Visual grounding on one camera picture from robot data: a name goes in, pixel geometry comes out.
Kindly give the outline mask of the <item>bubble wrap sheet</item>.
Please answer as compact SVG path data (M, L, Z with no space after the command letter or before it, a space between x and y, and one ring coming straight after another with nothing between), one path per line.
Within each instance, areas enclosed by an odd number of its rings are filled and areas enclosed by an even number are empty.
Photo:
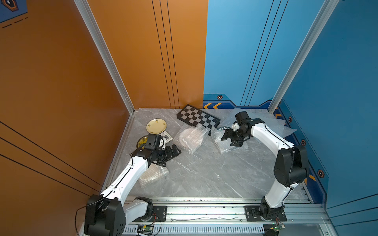
M285 138L291 134L293 134L297 129L289 128L286 126L286 122L281 119L277 119L274 117L273 114L270 114L268 112L259 112L258 117L262 119L267 127L274 131L277 135Z

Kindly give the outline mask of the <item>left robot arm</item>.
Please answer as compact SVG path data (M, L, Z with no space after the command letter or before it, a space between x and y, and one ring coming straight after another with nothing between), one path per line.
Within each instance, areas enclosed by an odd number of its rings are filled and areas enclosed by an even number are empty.
M168 146L161 135L149 134L147 142L134 150L130 161L113 183L98 195L92 195L86 205L84 234L88 236L120 236L131 222L139 219L162 222L154 211L153 201L136 197L125 204L130 191L151 165L166 167L166 163L179 156L176 145Z

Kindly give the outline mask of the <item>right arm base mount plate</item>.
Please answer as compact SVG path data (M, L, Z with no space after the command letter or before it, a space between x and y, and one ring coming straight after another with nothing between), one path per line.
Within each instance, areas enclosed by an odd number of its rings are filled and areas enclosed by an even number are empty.
M280 222L286 222L287 217L284 212L284 206L279 208L269 208L268 206L244 206L245 215L248 222L273 222L277 219Z

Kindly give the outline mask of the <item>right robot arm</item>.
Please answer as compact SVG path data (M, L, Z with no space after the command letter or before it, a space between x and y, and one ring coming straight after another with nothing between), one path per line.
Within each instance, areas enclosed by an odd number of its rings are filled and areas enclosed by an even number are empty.
M290 192L309 177L309 161L304 146L297 146L272 131L260 118L252 119L246 111L235 115L236 121L226 129L221 140L231 140L231 146L241 147L254 137L265 144L276 155L275 181L260 203L256 215L262 220L276 220L284 213L284 201Z

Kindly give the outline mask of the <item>yellow black patterned plate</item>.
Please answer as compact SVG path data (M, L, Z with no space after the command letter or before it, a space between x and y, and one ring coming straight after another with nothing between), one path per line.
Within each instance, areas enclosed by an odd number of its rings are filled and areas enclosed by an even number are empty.
M147 143L147 140L148 140L148 136L141 137L138 140L136 147L137 148L144 148L145 144Z

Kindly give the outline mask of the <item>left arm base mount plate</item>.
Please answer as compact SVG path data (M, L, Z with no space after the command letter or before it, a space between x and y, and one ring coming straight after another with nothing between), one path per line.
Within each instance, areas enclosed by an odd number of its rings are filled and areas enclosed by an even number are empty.
M165 222L167 216L167 206L153 205L152 210L148 210L145 216L139 217L133 222Z

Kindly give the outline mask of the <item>cream yellow dinner plate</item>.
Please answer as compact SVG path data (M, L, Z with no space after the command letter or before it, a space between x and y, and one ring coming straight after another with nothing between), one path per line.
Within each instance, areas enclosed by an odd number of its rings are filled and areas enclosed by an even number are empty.
M150 134L161 134L167 128L167 123L163 119L153 119L146 125L146 130Z

